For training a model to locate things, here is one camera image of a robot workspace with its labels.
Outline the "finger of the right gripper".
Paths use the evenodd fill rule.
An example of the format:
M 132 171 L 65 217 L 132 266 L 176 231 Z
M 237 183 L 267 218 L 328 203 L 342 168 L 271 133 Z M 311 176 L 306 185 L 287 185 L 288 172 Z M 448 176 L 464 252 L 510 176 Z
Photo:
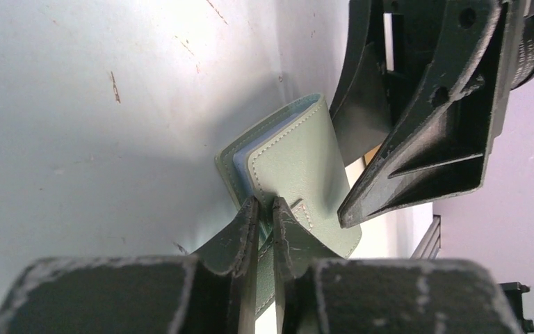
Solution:
M 348 38 L 330 115 L 345 166 L 381 144 L 392 128 L 385 87 L 382 1 L 350 1 Z
M 483 185 L 517 71 L 523 1 L 382 1 L 392 128 L 343 228 Z

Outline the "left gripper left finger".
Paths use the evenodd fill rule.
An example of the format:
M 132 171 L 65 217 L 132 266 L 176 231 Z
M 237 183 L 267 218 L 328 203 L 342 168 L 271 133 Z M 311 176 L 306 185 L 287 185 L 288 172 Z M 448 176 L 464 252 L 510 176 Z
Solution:
M 46 257 L 0 306 L 0 333 L 253 333 L 260 203 L 189 255 Z

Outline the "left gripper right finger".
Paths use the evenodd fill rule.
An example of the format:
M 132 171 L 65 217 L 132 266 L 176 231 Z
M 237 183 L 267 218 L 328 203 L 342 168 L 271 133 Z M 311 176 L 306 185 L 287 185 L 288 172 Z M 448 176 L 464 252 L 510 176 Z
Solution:
M 520 333 L 489 271 L 468 260 L 348 260 L 273 202 L 279 333 Z

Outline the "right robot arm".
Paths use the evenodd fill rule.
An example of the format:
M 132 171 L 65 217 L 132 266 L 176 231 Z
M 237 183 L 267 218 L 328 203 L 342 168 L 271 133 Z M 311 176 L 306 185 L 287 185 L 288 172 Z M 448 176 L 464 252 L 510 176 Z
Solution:
M 345 164 L 374 156 L 341 227 L 480 188 L 533 78 L 534 1 L 351 1 L 330 116 Z

